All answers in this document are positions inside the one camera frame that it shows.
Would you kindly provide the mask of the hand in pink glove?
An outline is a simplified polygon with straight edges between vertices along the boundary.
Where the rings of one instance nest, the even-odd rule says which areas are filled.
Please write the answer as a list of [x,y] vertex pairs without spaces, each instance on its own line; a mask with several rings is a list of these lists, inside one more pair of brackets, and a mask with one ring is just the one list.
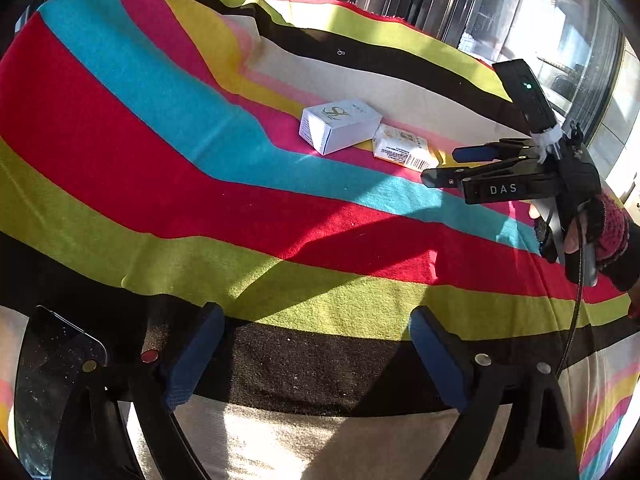
[[603,270],[623,255],[629,240],[629,218],[624,208],[608,194],[593,197],[570,222],[564,252],[574,254],[582,245],[594,247],[596,265]]

